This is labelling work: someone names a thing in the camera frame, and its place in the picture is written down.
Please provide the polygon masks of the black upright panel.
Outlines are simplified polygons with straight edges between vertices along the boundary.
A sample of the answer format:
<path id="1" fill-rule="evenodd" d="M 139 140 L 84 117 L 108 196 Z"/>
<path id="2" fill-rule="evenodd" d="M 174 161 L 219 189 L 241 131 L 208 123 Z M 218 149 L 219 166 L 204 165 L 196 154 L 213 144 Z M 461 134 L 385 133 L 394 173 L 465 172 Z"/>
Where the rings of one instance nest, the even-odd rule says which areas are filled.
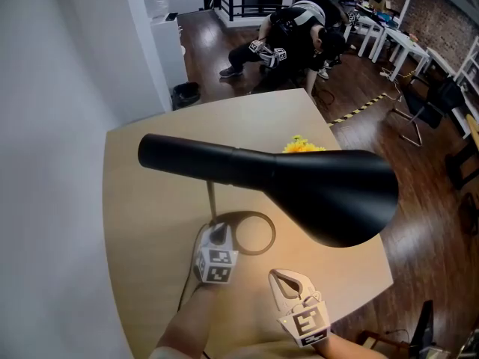
<path id="1" fill-rule="evenodd" d="M 415 332 L 409 344 L 409 359 L 426 359 L 433 342 L 433 300 L 423 303 Z"/>

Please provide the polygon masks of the person's left forearm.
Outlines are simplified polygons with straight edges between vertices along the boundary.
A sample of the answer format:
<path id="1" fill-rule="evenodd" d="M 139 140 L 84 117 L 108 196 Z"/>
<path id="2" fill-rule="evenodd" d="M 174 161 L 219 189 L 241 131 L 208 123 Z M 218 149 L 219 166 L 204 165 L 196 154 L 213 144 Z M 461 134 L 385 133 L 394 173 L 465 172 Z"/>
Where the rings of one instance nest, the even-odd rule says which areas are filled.
<path id="1" fill-rule="evenodd" d="M 202 359 L 222 285 L 198 284 L 168 323 L 148 359 Z"/>

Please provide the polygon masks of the white shelf unit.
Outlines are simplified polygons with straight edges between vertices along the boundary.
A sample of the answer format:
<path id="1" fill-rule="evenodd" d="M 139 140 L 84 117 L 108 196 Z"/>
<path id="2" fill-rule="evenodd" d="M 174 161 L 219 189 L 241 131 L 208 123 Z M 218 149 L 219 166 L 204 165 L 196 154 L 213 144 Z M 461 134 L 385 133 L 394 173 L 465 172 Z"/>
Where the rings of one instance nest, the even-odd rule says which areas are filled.
<path id="1" fill-rule="evenodd" d="M 463 139 L 470 135 L 466 115 L 470 114 L 479 122 L 479 35 L 476 36 L 460 68 L 454 76 L 460 87 L 465 103 L 454 108 L 452 114 Z"/>

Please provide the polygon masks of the yellow sunflowers in white pot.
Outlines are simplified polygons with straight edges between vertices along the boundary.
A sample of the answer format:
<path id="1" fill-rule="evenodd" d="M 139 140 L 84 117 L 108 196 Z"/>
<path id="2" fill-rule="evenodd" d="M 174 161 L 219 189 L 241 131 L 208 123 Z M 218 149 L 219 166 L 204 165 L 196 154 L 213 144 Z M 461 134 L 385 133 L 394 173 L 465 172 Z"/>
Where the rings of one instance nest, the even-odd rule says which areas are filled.
<path id="1" fill-rule="evenodd" d="M 323 151 L 326 151 L 325 147 L 317 146 L 301 135 L 295 135 L 292 137 L 292 141 L 285 146 L 282 153 L 312 153 Z"/>

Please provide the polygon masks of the person's right forearm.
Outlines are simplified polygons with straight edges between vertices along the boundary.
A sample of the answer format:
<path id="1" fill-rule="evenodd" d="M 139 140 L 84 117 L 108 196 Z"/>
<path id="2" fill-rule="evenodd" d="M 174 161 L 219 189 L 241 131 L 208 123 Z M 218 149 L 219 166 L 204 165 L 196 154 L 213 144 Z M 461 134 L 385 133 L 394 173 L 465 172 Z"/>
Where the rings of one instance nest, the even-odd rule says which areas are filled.
<path id="1" fill-rule="evenodd" d="M 313 344 L 313 347 L 324 359 L 388 359 L 379 352 L 345 340 L 332 332 L 327 338 Z"/>

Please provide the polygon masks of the black desk lamp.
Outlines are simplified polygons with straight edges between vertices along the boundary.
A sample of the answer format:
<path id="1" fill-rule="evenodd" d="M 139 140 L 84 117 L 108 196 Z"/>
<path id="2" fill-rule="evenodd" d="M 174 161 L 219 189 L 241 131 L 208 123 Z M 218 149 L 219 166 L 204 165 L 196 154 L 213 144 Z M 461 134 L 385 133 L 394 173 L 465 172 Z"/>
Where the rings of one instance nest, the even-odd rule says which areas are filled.
<path id="1" fill-rule="evenodd" d="M 332 248 L 378 235 L 399 199 L 390 164 L 365 150 L 265 153 L 147 134 L 138 161 L 156 171 L 261 191 L 314 241 Z"/>

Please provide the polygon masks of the yellow black floor tape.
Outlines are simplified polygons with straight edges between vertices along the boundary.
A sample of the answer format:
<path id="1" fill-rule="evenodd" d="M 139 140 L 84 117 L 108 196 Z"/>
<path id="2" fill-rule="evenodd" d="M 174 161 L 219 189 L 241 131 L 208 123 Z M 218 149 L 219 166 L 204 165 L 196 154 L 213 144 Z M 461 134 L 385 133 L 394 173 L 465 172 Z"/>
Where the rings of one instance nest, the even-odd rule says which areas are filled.
<path id="1" fill-rule="evenodd" d="M 332 122 L 328 123 L 328 127 L 333 127 L 336 124 L 343 123 L 343 122 L 349 120 L 350 118 L 352 118 L 355 115 L 367 110 L 368 108 L 375 105 L 377 102 L 381 101 L 382 99 L 384 99 L 386 97 L 387 97 L 386 93 L 381 93 L 379 96 L 377 96 L 377 97 L 373 98 L 372 100 L 366 102 L 365 104 L 356 108 L 355 110 L 351 111 L 350 113 L 345 114 L 344 116 L 341 116 L 341 117 L 333 120 Z"/>

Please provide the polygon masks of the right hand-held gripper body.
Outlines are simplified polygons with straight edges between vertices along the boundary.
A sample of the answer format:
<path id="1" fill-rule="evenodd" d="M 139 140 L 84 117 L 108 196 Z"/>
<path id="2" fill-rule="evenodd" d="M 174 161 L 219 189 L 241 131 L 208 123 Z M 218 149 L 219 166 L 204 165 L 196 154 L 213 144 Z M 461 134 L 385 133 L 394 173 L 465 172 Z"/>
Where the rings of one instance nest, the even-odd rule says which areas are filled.
<path id="1" fill-rule="evenodd" d="M 278 323 L 300 348 L 326 339 L 331 327 L 326 303 L 319 292 L 312 293 L 295 305 L 278 318 Z"/>

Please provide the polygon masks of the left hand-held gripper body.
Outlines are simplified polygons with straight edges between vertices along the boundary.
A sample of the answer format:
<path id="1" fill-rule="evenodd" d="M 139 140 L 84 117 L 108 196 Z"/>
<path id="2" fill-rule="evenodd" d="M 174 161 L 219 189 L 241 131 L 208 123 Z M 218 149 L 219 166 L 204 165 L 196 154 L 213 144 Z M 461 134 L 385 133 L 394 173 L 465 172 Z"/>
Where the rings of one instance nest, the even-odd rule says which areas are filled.
<path id="1" fill-rule="evenodd" d="M 195 273 L 201 283 L 228 284 L 237 264 L 239 252 L 224 243 L 206 243 L 204 232 L 195 250 Z"/>

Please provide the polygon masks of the white water dispenser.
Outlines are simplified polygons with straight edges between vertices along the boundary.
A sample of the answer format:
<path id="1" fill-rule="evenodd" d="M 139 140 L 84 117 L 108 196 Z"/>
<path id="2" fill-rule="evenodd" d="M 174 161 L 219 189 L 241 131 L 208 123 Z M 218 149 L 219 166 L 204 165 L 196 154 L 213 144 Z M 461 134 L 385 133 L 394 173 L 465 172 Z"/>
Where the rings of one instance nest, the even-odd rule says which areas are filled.
<path id="1" fill-rule="evenodd" d="M 165 21 L 166 16 L 152 19 L 150 29 L 170 91 L 188 81 L 183 47 L 180 42 L 180 27 L 177 19 Z"/>

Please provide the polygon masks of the black trash bin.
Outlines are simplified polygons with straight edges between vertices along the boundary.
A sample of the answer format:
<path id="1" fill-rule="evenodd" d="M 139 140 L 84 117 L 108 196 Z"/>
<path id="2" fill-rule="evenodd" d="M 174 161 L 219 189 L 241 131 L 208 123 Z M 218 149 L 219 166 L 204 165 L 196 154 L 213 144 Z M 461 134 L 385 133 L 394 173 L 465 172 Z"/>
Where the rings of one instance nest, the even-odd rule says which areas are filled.
<path id="1" fill-rule="evenodd" d="M 197 82 L 177 85 L 172 91 L 172 108 L 174 111 L 189 107 L 201 98 L 201 88 Z"/>

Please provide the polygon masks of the white desk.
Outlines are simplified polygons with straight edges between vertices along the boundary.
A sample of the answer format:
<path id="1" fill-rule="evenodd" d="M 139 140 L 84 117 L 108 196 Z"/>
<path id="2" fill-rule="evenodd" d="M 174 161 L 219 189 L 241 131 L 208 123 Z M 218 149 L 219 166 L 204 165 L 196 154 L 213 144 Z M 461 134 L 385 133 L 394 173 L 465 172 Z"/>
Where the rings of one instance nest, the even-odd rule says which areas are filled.
<path id="1" fill-rule="evenodd" d="M 368 16 L 360 16 L 356 24 L 347 26 L 344 38 L 349 40 L 350 35 L 362 37 L 362 42 L 358 50 L 358 56 L 362 57 L 366 54 L 366 48 L 371 40 L 374 40 L 372 48 L 369 51 L 368 58 L 375 63 L 375 54 L 379 48 L 379 43 L 384 33 L 384 26 L 375 22 Z"/>
<path id="2" fill-rule="evenodd" d="M 393 51 L 390 58 L 390 62 L 394 62 L 394 69 L 388 77 L 390 82 L 393 82 L 396 79 L 409 54 L 420 57 L 418 66 L 413 73 L 414 76 L 417 76 L 420 73 L 421 68 L 430 59 L 429 54 L 413 41 L 410 36 L 396 29 L 384 28 L 372 59 L 374 63 L 377 61 L 386 40 L 393 40 L 397 43 L 396 49 Z"/>

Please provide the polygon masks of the white support post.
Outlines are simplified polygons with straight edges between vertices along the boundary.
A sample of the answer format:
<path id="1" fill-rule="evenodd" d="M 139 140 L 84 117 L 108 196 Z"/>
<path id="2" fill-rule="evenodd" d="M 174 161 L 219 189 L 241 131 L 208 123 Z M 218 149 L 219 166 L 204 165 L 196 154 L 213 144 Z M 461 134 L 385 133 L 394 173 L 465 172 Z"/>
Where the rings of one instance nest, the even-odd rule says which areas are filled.
<path id="1" fill-rule="evenodd" d="M 403 19 L 406 15 L 406 12 L 409 8 L 409 4 L 410 4 L 411 0 L 405 0 L 405 2 L 403 3 L 403 7 L 401 9 L 401 12 L 400 12 L 400 15 L 399 15 L 399 18 L 397 20 L 397 26 L 400 27 L 402 22 L 403 22 Z"/>

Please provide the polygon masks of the black cantilever chair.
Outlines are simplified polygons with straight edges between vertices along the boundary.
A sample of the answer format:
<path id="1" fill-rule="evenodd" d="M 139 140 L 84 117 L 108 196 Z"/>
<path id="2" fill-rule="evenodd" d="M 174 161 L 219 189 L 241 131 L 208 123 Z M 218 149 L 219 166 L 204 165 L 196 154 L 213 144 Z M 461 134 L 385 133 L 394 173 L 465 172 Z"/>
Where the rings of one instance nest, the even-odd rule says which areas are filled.
<path id="1" fill-rule="evenodd" d="M 393 106 L 391 113 L 406 121 L 406 126 L 412 126 L 416 139 L 413 140 L 401 132 L 402 140 L 416 146 L 422 146 L 421 133 L 417 121 L 421 120 L 431 129 L 436 129 L 443 118 L 452 113 L 455 108 L 466 104 L 460 86 L 452 76 L 441 81 L 427 81 L 419 76 L 412 76 L 410 81 L 401 88 L 401 97 L 404 98 L 409 113 L 405 113 Z"/>

